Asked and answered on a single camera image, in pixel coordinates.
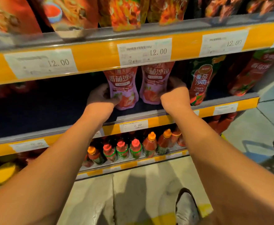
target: white sneaker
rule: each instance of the white sneaker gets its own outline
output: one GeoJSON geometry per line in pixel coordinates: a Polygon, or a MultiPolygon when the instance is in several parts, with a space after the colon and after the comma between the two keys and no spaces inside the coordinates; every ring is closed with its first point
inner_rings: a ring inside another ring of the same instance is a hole
{"type": "Polygon", "coordinates": [[[176,224],[196,225],[199,220],[199,211],[192,193],[187,188],[181,189],[176,200],[176,224]]]}

